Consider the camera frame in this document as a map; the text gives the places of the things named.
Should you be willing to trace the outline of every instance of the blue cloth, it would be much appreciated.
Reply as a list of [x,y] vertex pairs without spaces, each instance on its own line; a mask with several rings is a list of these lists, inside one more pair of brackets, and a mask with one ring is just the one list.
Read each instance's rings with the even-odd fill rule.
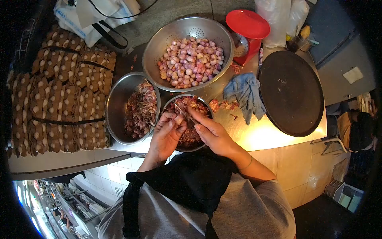
[[260,98],[260,82],[253,73],[236,75],[223,90],[225,100],[237,100],[247,125],[251,122],[252,114],[260,120],[267,112]]

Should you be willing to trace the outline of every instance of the egg carton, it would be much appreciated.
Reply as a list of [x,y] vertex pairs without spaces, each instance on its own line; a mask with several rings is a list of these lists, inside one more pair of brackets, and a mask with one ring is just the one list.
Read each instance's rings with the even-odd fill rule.
[[89,48],[77,35],[53,26],[32,74],[19,74],[7,84],[13,105],[12,152],[19,157],[108,147],[105,99],[115,61],[116,54],[106,47]]
[[42,73],[46,78],[54,76],[63,82],[72,82],[78,56],[84,52],[84,46],[82,38],[53,26],[37,53],[32,74]]
[[103,93],[48,81],[44,75],[18,75],[7,86],[13,105],[11,147],[17,157],[109,146]]

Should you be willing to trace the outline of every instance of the bracelet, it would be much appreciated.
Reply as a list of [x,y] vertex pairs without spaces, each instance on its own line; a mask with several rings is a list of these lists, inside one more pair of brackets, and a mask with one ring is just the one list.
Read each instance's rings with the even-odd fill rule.
[[243,170],[243,169],[246,169],[246,168],[248,168],[248,167],[251,165],[251,163],[252,163],[252,160],[253,160],[253,156],[251,156],[251,162],[249,163],[249,165],[248,165],[248,166],[246,166],[246,167],[244,167],[244,168],[242,168],[242,169],[239,169],[239,170]]

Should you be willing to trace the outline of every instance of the stainless steel colander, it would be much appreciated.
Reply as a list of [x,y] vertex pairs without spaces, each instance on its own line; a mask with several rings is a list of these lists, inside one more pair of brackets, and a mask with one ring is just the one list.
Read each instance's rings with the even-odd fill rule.
[[[166,48],[171,45],[173,40],[183,38],[207,38],[216,43],[216,46],[223,48],[224,61],[222,70],[212,80],[200,86],[186,89],[175,89],[170,82],[160,78],[159,67],[157,65]],[[154,34],[146,46],[143,54],[143,70],[152,79],[152,82],[160,89],[171,92],[188,92],[201,89],[219,79],[230,67],[233,59],[234,44],[233,39],[227,29],[209,18],[187,17],[173,21],[162,27]]]

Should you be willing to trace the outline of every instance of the hand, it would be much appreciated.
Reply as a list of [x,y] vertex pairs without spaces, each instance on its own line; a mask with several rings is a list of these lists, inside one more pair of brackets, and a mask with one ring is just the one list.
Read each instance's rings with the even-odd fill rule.
[[214,153],[232,159],[233,154],[243,151],[243,148],[232,140],[221,124],[216,123],[213,119],[203,117],[189,106],[187,111],[200,122],[200,124],[195,125],[196,132]]
[[164,112],[154,129],[146,158],[154,162],[166,161],[175,151],[179,139],[186,129],[187,123],[183,121],[183,115]]

